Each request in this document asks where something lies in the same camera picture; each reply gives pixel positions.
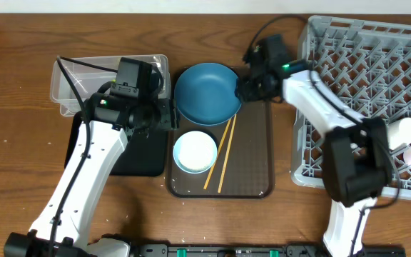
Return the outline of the blue plate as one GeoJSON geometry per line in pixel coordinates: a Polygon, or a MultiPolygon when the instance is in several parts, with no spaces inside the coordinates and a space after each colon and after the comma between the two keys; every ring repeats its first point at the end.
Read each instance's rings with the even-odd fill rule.
{"type": "Polygon", "coordinates": [[[241,108],[235,95],[238,75],[217,63],[201,63],[187,68],[174,86],[180,113],[202,126],[216,126],[233,117],[241,108]]]}

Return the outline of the wooden chopstick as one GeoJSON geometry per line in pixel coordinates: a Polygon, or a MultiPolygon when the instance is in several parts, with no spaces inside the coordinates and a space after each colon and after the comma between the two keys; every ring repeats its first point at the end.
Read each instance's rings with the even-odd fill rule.
{"type": "Polygon", "coordinates": [[[212,175],[213,175],[213,171],[214,171],[214,168],[215,168],[215,165],[216,165],[216,161],[218,160],[218,157],[219,157],[219,155],[220,155],[221,149],[222,149],[222,147],[223,147],[223,144],[224,144],[224,141],[225,141],[225,138],[226,138],[226,135],[227,135],[229,126],[230,126],[230,122],[231,122],[231,119],[228,120],[228,122],[227,122],[227,124],[226,124],[226,126],[225,126],[225,129],[224,129],[223,135],[222,135],[222,137],[221,137],[221,139],[220,139],[220,143],[219,143],[219,145],[218,145],[218,150],[217,150],[217,156],[216,156],[216,158],[215,158],[215,161],[213,162],[213,165],[211,166],[211,168],[210,168],[210,170],[209,170],[209,172],[208,172],[207,179],[205,180],[205,183],[204,183],[204,186],[203,186],[203,189],[204,189],[204,190],[206,190],[206,189],[208,188],[208,184],[210,183],[210,179],[211,179],[211,177],[212,177],[212,175]]]}
{"type": "Polygon", "coordinates": [[[226,173],[226,169],[227,169],[227,165],[228,165],[228,159],[229,159],[229,155],[230,155],[231,145],[232,145],[232,142],[233,142],[236,118],[237,118],[237,114],[234,115],[232,125],[231,125],[230,135],[229,135],[229,139],[228,139],[228,145],[227,145],[226,153],[225,153],[225,159],[224,159],[224,163],[223,163],[222,172],[221,172],[221,175],[220,175],[218,193],[221,193],[222,188],[223,188],[223,183],[224,183],[225,173],[226,173]]]}

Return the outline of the white cup green inside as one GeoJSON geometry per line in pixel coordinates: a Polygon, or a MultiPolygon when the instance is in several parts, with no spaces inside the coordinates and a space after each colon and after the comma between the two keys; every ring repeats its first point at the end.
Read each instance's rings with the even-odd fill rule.
{"type": "Polygon", "coordinates": [[[403,118],[387,126],[389,149],[411,144],[411,118],[403,118]]]}

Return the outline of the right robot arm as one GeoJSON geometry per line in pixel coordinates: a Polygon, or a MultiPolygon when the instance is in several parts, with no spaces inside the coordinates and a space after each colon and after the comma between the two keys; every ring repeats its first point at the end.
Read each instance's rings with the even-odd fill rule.
{"type": "Polygon", "coordinates": [[[392,179],[387,129],[344,104],[305,60],[248,61],[235,91],[242,102],[279,98],[323,139],[322,180],[332,199],[323,243],[330,256],[358,256],[368,214],[392,179]]]}

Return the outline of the brown serving tray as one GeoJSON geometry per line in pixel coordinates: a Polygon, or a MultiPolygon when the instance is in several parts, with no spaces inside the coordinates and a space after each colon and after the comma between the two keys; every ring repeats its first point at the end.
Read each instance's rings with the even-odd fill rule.
{"type": "Polygon", "coordinates": [[[237,113],[222,192],[218,193],[228,142],[225,141],[206,190],[208,172],[190,174],[170,154],[167,189],[179,198],[265,198],[274,187],[273,133],[270,104],[243,104],[237,113]]]}

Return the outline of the white rice pile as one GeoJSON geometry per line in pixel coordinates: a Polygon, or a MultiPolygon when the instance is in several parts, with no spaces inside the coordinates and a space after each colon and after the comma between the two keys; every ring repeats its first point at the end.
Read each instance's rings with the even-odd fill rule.
{"type": "Polygon", "coordinates": [[[201,136],[188,136],[182,140],[178,154],[181,165],[191,172],[202,172],[213,162],[213,147],[210,141],[201,136]]]}

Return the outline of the light blue bowl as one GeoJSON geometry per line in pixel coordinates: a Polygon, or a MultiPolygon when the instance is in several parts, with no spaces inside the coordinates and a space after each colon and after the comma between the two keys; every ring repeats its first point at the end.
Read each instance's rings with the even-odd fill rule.
{"type": "Polygon", "coordinates": [[[189,131],[181,135],[173,147],[173,160],[177,167],[190,174],[207,171],[215,163],[218,147],[214,139],[202,131],[189,131]]]}

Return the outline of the clear plastic bin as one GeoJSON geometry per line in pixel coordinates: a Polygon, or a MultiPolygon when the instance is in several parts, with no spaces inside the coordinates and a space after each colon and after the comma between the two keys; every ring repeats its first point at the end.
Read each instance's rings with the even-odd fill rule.
{"type": "MultiPolygon", "coordinates": [[[[160,99],[169,98],[171,96],[171,76],[168,71],[168,59],[163,54],[152,55],[132,55],[132,59],[150,63],[159,69],[163,76],[164,86],[161,89],[158,97],[160,99]]],[[[81,98],[86,100],[104,83],[116,79],[116,73],[113,70],[118,68],[120,56],[95,56],[82,57],[79,61],[93,64],[96,66],[106,67],[103,69],[94,69],[80,64],[71,63],[63,60],[63,64],[67,74],[72,80],[76,90],[79,92],[81,98]]],[[[72,117],[76,112],[80,111],[80,106],[76,100],[71,87],[62,74],[57,63],[54,64],[51,87],[50,87],[51,101],[60,105],[60,114],[65,117],[72,117]]]]}

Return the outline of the grey dishwasher rack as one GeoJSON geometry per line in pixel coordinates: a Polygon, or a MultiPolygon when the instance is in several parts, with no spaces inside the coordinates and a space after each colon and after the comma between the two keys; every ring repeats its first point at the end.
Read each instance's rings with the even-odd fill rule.
{"type": "MultiPolygon", "coordinates": [[[[387,124],[411,118],[411,25],[311,16],[298,41],[298,58],[310,59],[322,80],[353,110],[387,124]]],[[[299,186],[324,188],[322,141],[296,111],[291,178],[299,186]]],[[[400,198],[411,200],[411,167],[392,151],[401,178],[400,198]]]]}

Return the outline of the wooden chopstick left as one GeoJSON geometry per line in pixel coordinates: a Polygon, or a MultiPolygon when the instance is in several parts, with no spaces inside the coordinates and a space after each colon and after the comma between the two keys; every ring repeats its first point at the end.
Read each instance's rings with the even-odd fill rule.
{"type": "Polygon", "coordinates": [[[230,122],[231,122],[231,119],[228,120],[228,122],[227,122],[227,124],[226,124],[226,126],[225,126],[225,129],[224,129],[223,135],[222,135],[222,137],[221,137],[221,139],[220,139],[220,143],[219,143],[219,145],[218,145],[218,150],[217,150],[217,156],[216,156],[216,158],[215,158],[215,161],[213,162],[213,165],[211,166],[211,168],[210,168],[210,170],[209,170],[209,172],[208,172],[207,179],[205,180],[205,183],[204,183],[204,186],[203,186],[203,189],[204,189],[204,190],[206,190],[206,189],[208,188],[208,184],[210,183],[210,179],[211,179],[211,177],[212,177],[212,175],[213,175],[213,171],[214,171],[214,168],[215,168],[215,165],[216,165],[216,161],[218,160],[218,157],[219,157],[219,155],[220,155],[221,149],[222,149],[222,147],[223,147],[223,144],[224,144],[224,141],[225,141],[225,138],[226,138],[226,135],[227,135],[229,126],[230,126],[230,122]]]}

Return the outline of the wooden chopstick right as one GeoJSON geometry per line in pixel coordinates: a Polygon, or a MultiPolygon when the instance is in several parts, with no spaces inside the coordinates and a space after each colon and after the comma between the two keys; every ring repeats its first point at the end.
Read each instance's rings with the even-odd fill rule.
{"type": "Polygon", "coordinates": [[[222,172],[221,172],[221,175],[220,175],[218,193],[221,193],[222,188],[223,188],[223,183],[224,183],[225,173],[226,173],[226,169],[227,169],[227,165],[228,165],[228,159],[229,159],[229,155],[230,155],[231,145],[232,145],[232,142],[233,142],[236,118],[237,118],[237,114],[234,115],[232,125],[231,125],[230,135],[229,135],[229,139],[228,139],[228,145],[227,145],[226,153],[225,153],[225,159],[224,159],[224,163],[223,163],[222,172]]]}

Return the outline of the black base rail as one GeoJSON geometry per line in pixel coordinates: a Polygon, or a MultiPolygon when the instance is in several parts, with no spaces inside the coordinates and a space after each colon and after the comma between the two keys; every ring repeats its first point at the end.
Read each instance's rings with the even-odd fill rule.
{"type": "Polygon", "coordinates": [[[282,247],[167,246],[146,244],[131,247],[130,257],[327,257],[323,247],[287,245],[282,247]]]}

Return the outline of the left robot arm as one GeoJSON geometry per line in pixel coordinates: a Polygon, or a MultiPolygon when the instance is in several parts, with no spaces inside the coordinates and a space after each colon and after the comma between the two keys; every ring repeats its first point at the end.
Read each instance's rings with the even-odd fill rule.
{"type": "Polygon", "coordinates": [[[98,200],[132,137],[178,128],[172,98],[94,93],[82,103],[83,122],[64,173],[26,234],[11,233],[5,256],[129,256],[131,245],[113,236],[88,242],[98,200]]]}

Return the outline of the black waste tray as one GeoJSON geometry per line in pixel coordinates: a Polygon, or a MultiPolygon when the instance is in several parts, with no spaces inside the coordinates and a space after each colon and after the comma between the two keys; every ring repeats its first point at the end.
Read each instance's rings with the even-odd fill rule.
{"type": "Polygon", "coordinates": [[[128,129],[128,143],[110,171],[112,176],[159,176],[163,173],[167,131],[131,129],[129,115],[118,114],[117,111],[96,110],[89,117],[92,121],[112,124],[114,128],[128,129]]]}

